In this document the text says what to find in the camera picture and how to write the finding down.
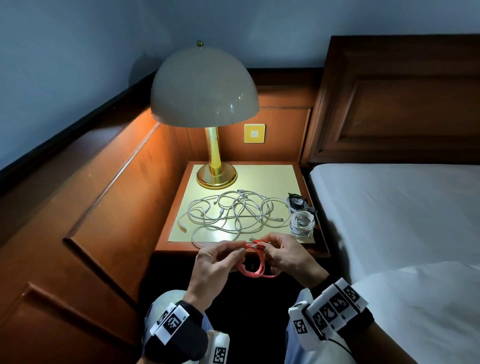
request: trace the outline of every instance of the floor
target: floor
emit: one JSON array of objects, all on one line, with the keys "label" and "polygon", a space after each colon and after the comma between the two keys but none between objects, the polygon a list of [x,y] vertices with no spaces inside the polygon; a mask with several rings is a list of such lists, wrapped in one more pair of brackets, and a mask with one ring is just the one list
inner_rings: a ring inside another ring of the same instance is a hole
[{"label": "floor", "polygon": [[[149,271],[141,288],[142,316],[162,293],[186,290],[194,258],[173,255],[152,256]],[[328,269],[328,261],[321,264]],[[248,258],[248,270],[258,268],[258,258]],[[174,272],[175,267],[182,267]],[[221,294],[206,311],[212,326],[230,336],[228,363],[283,363],[288,308],[302,286],[286,273],[275,279],[252,279],[239,272],[231,273]],[[260,345],[263,350],[250,350]]]}]

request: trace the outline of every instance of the nightstand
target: nightstand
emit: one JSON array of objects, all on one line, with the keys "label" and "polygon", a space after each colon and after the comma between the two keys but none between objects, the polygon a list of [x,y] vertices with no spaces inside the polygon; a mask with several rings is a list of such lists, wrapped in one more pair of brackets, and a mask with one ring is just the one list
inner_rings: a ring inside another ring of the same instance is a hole
[{"label": "nightstand", "polygon": [[[310,205],[312,204],[307,185],[301,174],[300,167],[296,162],[229,162],[237,169],[238,178],[235,183],[222,190],[208,190],[197,182],[197,170],[206,163],[207,162],[188,163],[164,228],[158,239],[155,252],[170,252],[183,255],[195,255],[198,252],[199,248],[192,243],[192,230],[198,225],[194,225],[188,217],[185,216],[181,220],[187,227],[187,231],[185,232],[177,223],[178,217],[187,211],[188,204],[194,199],[221,194],[225,191],[242,189],[255,191],[266,197],[280,197],[282,199],[286,199],[288,193],[296,193],[306,198]],[[282,206],[279,202],[278,209],[282,210],[285,214],[285,205]],[[270,231],[290,233],[290,228],[289,226],[285,226],[272,229],[264,226],[262,230],[257,232],[253,237],[260,238]],[[222,231],[201,229],[195,237],[198,241],[211,242],[202,243],[203,245],[211,245],[220,240],[231,240],[235,236],[234,234]],[[251,234],[241,234],[238,240],[248,241],[251,237]],[[315,227],[313,238],[300,239],[300,241],[314,257],[330,257],[324,235],[318,224]]]}]

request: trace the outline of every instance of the headboard panel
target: headboard panel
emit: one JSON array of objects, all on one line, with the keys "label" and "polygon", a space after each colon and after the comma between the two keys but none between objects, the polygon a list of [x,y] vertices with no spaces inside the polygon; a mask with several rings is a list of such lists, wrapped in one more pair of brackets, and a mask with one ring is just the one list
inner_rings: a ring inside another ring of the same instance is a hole
[{"label": "headboard panel", "polygon": [[479,35],[331,38],[302,162],[479,161]]}]

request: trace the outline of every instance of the wall switch plate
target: wall switch plate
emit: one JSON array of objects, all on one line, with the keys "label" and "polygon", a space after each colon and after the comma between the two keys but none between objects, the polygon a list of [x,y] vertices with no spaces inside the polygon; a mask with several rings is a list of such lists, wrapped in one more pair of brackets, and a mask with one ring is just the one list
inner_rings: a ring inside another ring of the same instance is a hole
[{"label": "wall switch plate", "polygon": [[265,142],[265,124],[245,124],[245,142]]}]

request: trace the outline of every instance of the lamp light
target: lamp light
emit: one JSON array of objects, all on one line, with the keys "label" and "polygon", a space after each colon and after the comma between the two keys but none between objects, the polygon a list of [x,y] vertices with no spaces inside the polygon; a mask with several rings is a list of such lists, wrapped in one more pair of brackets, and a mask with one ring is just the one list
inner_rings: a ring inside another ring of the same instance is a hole
[{"label": "lamp light", "polygon": [[199,184],[220,189],[235,182],[237,171],[220,159],[217,127],[250,119],[260,109],[255,84],[240,61],[200,40],[195,48],[175,52],[155,75],[151,108],[163,124],[205,128],[209,164],[198,170]]}]

